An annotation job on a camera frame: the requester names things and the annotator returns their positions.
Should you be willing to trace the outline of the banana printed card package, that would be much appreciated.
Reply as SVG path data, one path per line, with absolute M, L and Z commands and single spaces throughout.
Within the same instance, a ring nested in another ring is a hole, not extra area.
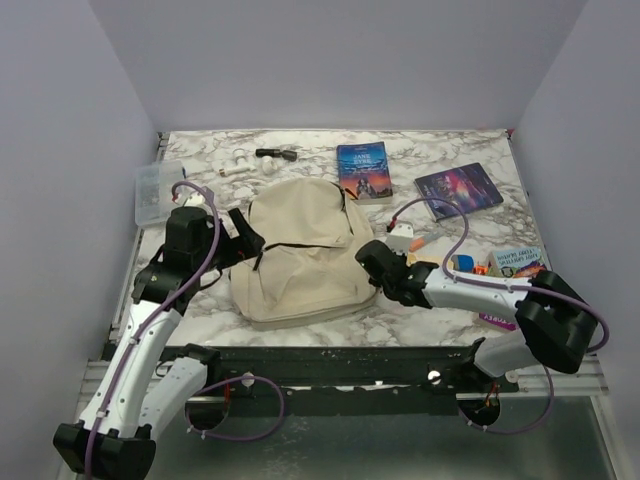
M 439 257 L 433 257 L 433 256 L 429 256 L 429 255 L 424 255 L 424 254 L 419 254 L 417 252 L 410 252 L 407 256 L 407 261 L 406 264 L 408 266 L 411 266 L 415 263 L 418 262 L 424 262 L 424 263 L 432 263 L 432 264 L 436 264 L 436 265 L 441 265 L 443 260 Z

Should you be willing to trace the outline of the orange grey marker pen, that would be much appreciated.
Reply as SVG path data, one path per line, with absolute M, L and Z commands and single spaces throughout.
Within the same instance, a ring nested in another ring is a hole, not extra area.
M 438 240 L 442 236 L 443 236 L 443 234 L 440 233 L 440 232 L 430 232 L 430 233 L 421 235 L 419 237 L 416 237 L 410 243 L 409 251 L 410 252 L 416 252 L 416 251 L 420 250 L 421 248 L 425 247 L 426 245 Z

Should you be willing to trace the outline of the beige student backpack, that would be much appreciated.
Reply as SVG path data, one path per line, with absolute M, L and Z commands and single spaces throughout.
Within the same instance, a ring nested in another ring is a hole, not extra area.
M 258 193 L 248 223 L 265 244 L 231 268 L 231 295 L 258 330 L 305 326 L 370 306 L 377 291 L 356 261 L 374 233 L 339 185 L 317 178 L 280 182 Z

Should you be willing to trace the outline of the blue eraser box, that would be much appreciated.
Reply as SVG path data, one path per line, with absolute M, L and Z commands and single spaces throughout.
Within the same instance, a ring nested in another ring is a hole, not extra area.
M 447 269 L 464 273 L 471 273 L 475 267 L 474 259 L 466 254 L 453 254 L 445 263 Z

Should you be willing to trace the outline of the orange small sharpener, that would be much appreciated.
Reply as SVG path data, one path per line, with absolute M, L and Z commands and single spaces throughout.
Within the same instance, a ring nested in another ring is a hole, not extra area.
M 472 273 L 475 275 L 487 275 L 489 268 L 485 265 L 475 265 L 472 269 Z

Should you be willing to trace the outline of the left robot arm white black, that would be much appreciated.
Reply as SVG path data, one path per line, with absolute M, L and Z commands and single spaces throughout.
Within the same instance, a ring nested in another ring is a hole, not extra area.
M 239 209 L 229 216 L 237 231 L 199 207 L 178 207 L 165 241 L 134 279 L 132 305 L 121 340 L 92 399 L 73 424 L 58 426 L 53 444 L 75 473 L 93 479 L 143 479 L 156 444 L 194 393 L 214 393 L 222 380 L 218 354 L 190 347 L 176 369 L 151 380 L 173 331 L 203 274 L 256 257 L 265 241 Z

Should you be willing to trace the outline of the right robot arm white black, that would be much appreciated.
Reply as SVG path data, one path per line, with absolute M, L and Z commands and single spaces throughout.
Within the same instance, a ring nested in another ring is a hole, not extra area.
M 475 340 L 449 369 L 454 385 L 474 392 L 509 371 L 536 364 L 576 373 L 598 324 L 589 305 L 551 271 L 532 278 L 481 278 L 432 262 L 407 265 L 379 240 L 361 247 L 355 259 L 373 286 L 404 306 L 484 313 L 517 325 L 499 337 Z

